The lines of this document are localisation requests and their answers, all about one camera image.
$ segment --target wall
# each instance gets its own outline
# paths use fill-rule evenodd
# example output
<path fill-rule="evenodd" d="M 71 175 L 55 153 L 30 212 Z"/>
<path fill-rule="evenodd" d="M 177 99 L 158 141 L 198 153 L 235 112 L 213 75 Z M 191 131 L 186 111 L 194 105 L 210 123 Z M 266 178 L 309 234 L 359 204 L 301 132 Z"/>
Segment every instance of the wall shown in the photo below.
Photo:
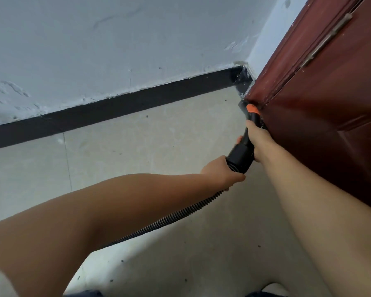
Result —
<path fill-rule="evenodd" d="M 307 0 L 278 0 L 247 58 L 252 73 L 258 76 L 281 42 Z"/>
<path fill-rule="evenodd" d="M 277 0 L 0 0 L 0 124 L 245 61 Z"/>

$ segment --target forearm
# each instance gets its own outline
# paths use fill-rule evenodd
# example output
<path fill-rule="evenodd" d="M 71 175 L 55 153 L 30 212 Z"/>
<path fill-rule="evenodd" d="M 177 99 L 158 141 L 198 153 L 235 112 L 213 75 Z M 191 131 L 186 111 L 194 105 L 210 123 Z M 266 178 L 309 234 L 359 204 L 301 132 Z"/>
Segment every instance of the forearm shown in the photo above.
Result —
<path fill-rule="evenodd" d="M 277 144 L 262 164 L 298 238 L 338 297 L 371 296 L 371 208 Z"/>
<path fill-rule="evenodd" d="M 95 249 L 220 190 L 211 177 L 134 174 L 0 221 L 0 270 L 20 296 L 61 296 Z"/>

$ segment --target black baseboard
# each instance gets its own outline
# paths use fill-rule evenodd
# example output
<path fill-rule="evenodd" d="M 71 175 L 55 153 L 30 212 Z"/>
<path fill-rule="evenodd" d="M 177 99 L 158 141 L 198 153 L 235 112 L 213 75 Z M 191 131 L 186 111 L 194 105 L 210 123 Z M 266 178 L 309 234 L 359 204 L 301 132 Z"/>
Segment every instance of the black baseboard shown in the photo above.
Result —
<path fill-rule="evenodd" d="M 39 117 L 3 124 L 0 125 L 0 148 L 224 89 L 233 86 L 235 82 L 237 86 L 242 86 L 246 82 L 251 83 L 252 79 L 245 78 L 242 69 L 243 66 L 237 66 Z"/>

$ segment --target hand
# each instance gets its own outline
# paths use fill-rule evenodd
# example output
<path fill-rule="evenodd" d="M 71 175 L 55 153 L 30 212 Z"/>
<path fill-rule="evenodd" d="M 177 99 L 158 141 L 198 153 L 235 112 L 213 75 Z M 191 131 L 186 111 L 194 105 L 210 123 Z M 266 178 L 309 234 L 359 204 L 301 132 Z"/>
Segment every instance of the hand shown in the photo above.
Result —
<path fill-rule="evenodd" d="M 224 155 L 208 163 L 202 169 L 201 174 L 210 177 L 212 183 L 217 187 L 217 191 L 228 191 L 235 183 L 246 179 L 244 174 L 234 172 L 228 167 Z"/>
<path fill-rule="evenodd" d="M 276 143 L 267 130 L 257 127 L 253 121 L 246 120 L 246 127 L 249 133 L 249 140 L 254 145 L 254 159 L 260 162 L 263 158 L 263 153 L 269 149 L 268 147 Z M 237 144 L 241 140 L 242 136 L 238 138 Z"/>

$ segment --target orange tip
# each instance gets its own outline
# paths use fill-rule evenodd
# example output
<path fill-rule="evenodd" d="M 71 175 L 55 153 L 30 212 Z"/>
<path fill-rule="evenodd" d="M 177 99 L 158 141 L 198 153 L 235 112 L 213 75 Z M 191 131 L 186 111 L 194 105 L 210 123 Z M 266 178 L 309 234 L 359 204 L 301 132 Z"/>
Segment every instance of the orange tip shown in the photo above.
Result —
<path fill-rule="evenodd" d="M 249 113 L 255 112 L 259 116 L 261 115 L 260 112 L 258 111 L 257 107 L 255 107 L 253 104 L 247 104 L 246 109 L 247 109 L 247 112 L 249 112 Z"/>

